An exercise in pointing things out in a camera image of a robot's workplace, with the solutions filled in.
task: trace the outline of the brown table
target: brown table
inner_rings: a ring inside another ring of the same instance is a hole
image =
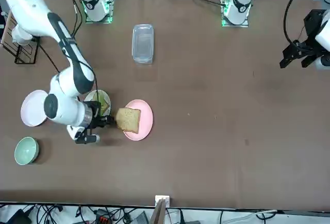
[[[172,206],[329,210],[330,74],[299,61],[279,68],[288,1],[254,0],[248,29],[222,28],[220,8],[200,0],[116,0],[113,24],[84,24],[77,42],[112,112],[133,99],[153,109],[141,142],[108,128],[100,145],[76,145],[63,125],[25,126],[22,101],[48,91],[55,70],[42,52],[34,66],[1,52],[0,200],[153,205],[170,195]],[[72,29],[71,0],[46,2]],[[292,40],[317,7],[294,0]],[[131,57],[143,23],[155,29],[151,66]],[[42,40],[65,68],[56,42]],[[14,161],[25,136],[40,142],[36,165]]]

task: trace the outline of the light green bowl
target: light green bowl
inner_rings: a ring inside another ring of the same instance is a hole
[[[39,145],[36,140],[31,137],[25,137],[17,144],[15,148],[15,161],[17,164],[24,166],[31,164],[39,153]]]

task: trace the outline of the transparent box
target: transparent box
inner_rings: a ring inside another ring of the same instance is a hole
[[[151,24],[134,26],[132,57],[136,64],[151,64],[154,56],[154,28]]]

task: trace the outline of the electrical outlet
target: electrical outlet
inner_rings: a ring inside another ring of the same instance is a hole
[[[158,201],[161,199],[165,199],[166,207],[170,207],[170,196],[161,196],[161,195],[155,195],[155,206],[157,205]]]

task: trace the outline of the toast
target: toast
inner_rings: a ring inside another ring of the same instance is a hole
[[[123,131],[139,133],[141,110],[131,108],[120,108],[116,114],[117,127]]]

